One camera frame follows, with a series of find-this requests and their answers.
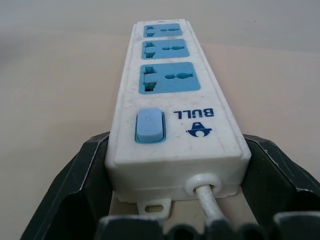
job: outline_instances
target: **cable strain relief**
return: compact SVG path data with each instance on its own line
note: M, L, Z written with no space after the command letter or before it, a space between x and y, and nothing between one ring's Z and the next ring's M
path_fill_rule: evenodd
M220 192L222 188L221 180L217 175L213 173L201 173L190 177L185 182L184 189L189 195L193 196L196 194L196 187L207 184L210 185L213 195Z

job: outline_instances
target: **white cable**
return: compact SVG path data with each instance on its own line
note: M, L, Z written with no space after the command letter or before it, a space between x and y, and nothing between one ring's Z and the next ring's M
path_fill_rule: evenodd
M220 210L209 184L197 186L195 191L208 218L212 220L221 220L226 218Z

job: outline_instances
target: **screw hole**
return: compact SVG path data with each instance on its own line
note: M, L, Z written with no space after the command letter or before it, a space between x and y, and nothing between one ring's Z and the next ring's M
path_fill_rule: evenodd
M162 205L146 206L144 209L147 213L161 213L164 210Z

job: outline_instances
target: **power strip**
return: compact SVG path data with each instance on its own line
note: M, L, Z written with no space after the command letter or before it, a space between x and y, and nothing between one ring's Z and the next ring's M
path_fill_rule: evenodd
M199 186L236 194L250 157L190 23L135 24L105 160L117 198L166 219L171 201L197 199Z

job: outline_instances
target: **power switch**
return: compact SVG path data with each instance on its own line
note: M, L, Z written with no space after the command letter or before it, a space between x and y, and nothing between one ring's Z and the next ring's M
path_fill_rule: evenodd
M138 112L136 137L141 143L155 143L164 138L163 114L160 108L145 108Z

